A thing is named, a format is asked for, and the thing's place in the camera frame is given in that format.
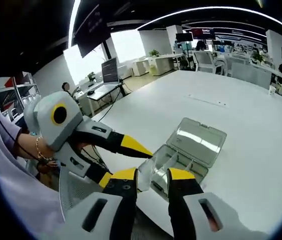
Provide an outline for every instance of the white cup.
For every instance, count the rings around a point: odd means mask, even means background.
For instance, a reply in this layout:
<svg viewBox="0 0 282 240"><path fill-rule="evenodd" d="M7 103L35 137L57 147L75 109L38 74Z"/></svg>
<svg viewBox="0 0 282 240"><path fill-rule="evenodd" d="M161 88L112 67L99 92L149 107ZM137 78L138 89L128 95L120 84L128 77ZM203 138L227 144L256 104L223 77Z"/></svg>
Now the white cup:
<svg viewBox="0 0 282 240"><path fill-rule="evenodd" d="M270 85L269 87L269 95L273 95L275 93L276 88Z"/></svg>

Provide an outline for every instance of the gold bracelet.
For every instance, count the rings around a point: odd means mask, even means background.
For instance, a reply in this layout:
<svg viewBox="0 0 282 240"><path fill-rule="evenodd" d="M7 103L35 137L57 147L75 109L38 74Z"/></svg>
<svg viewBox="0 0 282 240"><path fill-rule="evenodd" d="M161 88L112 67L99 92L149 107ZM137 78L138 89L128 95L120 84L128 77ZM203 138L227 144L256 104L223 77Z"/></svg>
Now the gold bracelet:
<svg viewBox="0 0 282 240"><path fill-rule="evenodd" d="M38 152L38 159L39 159L39 160L44 159L44 160L50 161L50 160L52 160L53 158L52 158L52 157L45 157L45 156L41 153L41 151L40 151L40 149L39 149L39 140L40 140L41 138L42 138L42 137L39 136L39 137L36 139L36 143L35 143L35 145L36 145L36 150L37 150L37 152Z"/></svg>

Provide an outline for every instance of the metal rack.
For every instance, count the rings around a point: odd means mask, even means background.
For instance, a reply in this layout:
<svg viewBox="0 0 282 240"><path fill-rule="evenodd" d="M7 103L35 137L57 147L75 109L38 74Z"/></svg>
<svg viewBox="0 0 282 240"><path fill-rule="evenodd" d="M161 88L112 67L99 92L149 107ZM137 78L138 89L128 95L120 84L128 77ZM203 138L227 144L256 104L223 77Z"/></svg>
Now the metal rack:
<svg viewBox="0 0 282 240"><path fill-rule="evenodd" d="M11 122L19 125L22 124L24 118L24 107L36 95L39 95L39 90L30 73L27 73L21 80L23 84L17 84L12 77L13 86L0 88L0 110L5 117L9 117ZM12 110L4 110L7 105L13 106Z"/></svg>

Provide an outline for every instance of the ceiling light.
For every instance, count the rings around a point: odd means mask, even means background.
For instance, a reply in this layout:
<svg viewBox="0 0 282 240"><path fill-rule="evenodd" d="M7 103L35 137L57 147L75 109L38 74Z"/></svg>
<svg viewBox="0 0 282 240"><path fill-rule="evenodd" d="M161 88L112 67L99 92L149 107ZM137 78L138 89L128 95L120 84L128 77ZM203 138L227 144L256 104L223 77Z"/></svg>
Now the ceiling light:
<svg viewBox="0 0 282 240"><path fill-rule="evenodd" d="M251 36L240 35L240 34L233 34L233 33L226 33L226 32L215 32L214 34L218 34L218 35L229 34L229 35L240 36L240 37L245 37L245 38L261 41L261 39L257 39L257 38L251 37Z"/></svg>
<svg viewBox="0 0 282 240"><path fill-rule="evenodd" d="M245 22L239 22L239 21L217 21L217 20L214 20L214 21L196 21L196 22L189 22L189 23L187 23L187 24L202 24L202 23L233 23L233 24L243 24L243 25L248 25L248 26L252 26L252 27L255 27L255 28L259 28L259 29L265 30L263 27L261 28L260 26L252 25L252 24L245 23Z"/></svg>
<svg viewBox="0 0 282 240"><path fill-rule="evenodd" d="M161 19L173 16L173 15L176 15L176 14L181 14L181 13L186 13L186 12L191 12L191 11L197 11L197 10L207 10L207 9L228 9L228 10L238 10L238 11L248 12L248 13L260 15L262 17L265 17L267 19L270 19L270 20L277 22L278 24L282 25L282 22L280 22L279 20L277 20L277 19L275 19L271 16L265 15L261 12L250 10L250 9L245 9L245 8L235 7L235 6L204 6L204 7L197 7L197 8L190 8L190 9L185 9L185 10L181 10L181 11L176 11L176 12L170 13L168 15L161 16L157 19L154 19L152 21L147 22L146 24L144 24L142 26L139 26L138 28L136 28L136 30L141 29L142 27L144 27L146 25L149 25L151 23L154 23L156 21L159 21Z"/></svg>
<svg viewBox="0 0 282 240"><path fill-rule="evenodd" d="M80 3L81 3L81 0L75 0L74 5L73 5L71 19L70 19L68 48L72 46L74 24L75 24L75 19L76 19L77 11L79 10Z"/></svg>
<svg viewBox="0 0 282 240"><path fill-rule="evenodd" d="M244 32L247 32L247 33L257 34L257 35L260 35L260 36L266 38L266 35L262 35L262 34L259 34L259 33L257 33L257 32L253 32L253 31L238 29L238 28L217 27L217 26L213 26L213 27L191 27L191 28L192 28L192 29L231 29L231 30L238 30L238 31L244 31Z"/></svg>

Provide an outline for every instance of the laptop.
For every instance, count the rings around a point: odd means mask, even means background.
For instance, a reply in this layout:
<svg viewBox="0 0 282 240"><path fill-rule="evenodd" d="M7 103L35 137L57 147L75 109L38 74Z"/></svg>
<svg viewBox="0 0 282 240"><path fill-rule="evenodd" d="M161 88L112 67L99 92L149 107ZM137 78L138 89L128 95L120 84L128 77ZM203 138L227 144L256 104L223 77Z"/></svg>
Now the laptop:
<svg viewBox="0 0 282 240"><path fill-rule="evenodd" d="M92 87L96 92L107 93L120 84L116 57L102 63L102 76L103 82Z"/></svg>

